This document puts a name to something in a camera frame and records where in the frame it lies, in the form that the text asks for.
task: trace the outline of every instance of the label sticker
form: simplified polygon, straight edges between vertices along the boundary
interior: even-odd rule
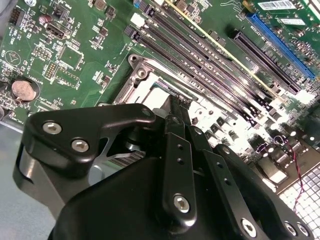
[[[301,18],[280,18],[280,21],[286,25],[306,25]]]
[[[289,0],[258,2],[258,5],[265,11],[296,9],[295,5]]]

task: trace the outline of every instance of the motherboard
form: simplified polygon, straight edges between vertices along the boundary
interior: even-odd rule
[[[156,112],[174,95],[212,146],[275,167],[279,183],[293,162],[281,140],[299,156],[320,142],[306,130],[320,118],[319,54],[317,0],[18,0],[0,47],[0,120],[130,103]]]

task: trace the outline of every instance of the red wire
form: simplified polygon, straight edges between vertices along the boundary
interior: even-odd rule
[[[287,143],[287,145],[289,146],[291,152],[292,152],[292,158],[293,158],[293,161],[295,163],[295,169],[296,169],[296,172],[298,174],[298,179],[299,179],[299,182],[300,182],[300,193],[299,195],[296,197],[295,201],[294,201],[294,206],[293,206],[293,211],[295,213],[297,213],[297,204],[298,204],[298,201],[299,201],[299,198],[301,197],[301,195],[305,192],[304,190],[304,183],[302,182],[302,177],[301,177],[301,171],[300,171],[300,167],[298,165],[298,161],[297,161],[297,156],[296,156],[296,152],[294,151],[294,149],[292,148],[292,146],[290,144]]]

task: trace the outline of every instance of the yellow stripe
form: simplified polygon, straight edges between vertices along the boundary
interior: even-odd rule
[[[206,31],[199,27],[195,22],[193,22],[189,17],[187,17],[180,9],[178,9],[170,0],[165,0],[165,2],[174,8],[181,16],[183,16],[188,22],[190,22],[195,28],[197,28],[201,33],[203,33],[208,39],[210,39],[215,45],[217,45],[225,54],[237,62],[245,71],[248,72],[255,80],[257,80],[262,86],[264,86],[270,93],[272,93],[276,98],[279,98],[281,102],[285,103],[282,97],[278,96],[270,87],[268,87],[260,78],[258,78],[250,69],[243,65],[235,56],[233,56],[228,50],[226,50],[222,45],[220,45],[216,40],[214,40]]]

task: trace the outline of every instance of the screw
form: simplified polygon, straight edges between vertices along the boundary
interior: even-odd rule
[[[284,225],[286,226],[286,229],[287,229],[293,236],[297,236],[296,230],[294,229],[294,227],[293,227],[290,223],[285,222]]]
[[[73,150],[79,153],[84,153],[89,150],[89,144],[86,141],[81,139],[74,140],[71,143],[71,147]]]
[[[142,109],[142,113],[143,113],[144,115],[147,115],[148,117],[151,116],[151,113],[150,113],[146,108]]]
[[[62,131],[61,126],[55,122],[46,122],[45,124],[43,124],[42,129],[47,134],[52,134],[52,135],[59,134]]]
[[[309,237],[309,233],[308,233],[307,229],[306,229],[304,226],[302,226],[300,223],[297,223],[297,225],[298,225],[298,228],[300,229],[300,231],[301,231],[304,235],[306,235],[307,237]]]
[[[138,75],[139,78],[145,78],[147,75],[147,72],[143,68],[140,68],[136,74]]]
[[[257,230],[255,226],[247,219],[243,218],[241,220],[241,225],[244,229],[244,231],[252,238],[255,238],[257,236]]]
[[[195,131],[197,134],[199,134],[199,135],[202,134],[202,131],[201,131],[199,128],[197,128],[197,127],[194,128],[194,131]]]
[[[190,210],[190,205],[187,199],[181,195],[174,196],[174,206],[182,213],[186,214]]]
[[[31,8],[37,4],[37,0],[24,0],[24,2]]]
[[[225,146],[222,148],[222,150],[226,153],[226,154],[230,154],[230,151],[228,148],[226,148]]]
[[[176,123],[176,124],[180,124],[180,121],[177,117],[173,117],[172,120]]]

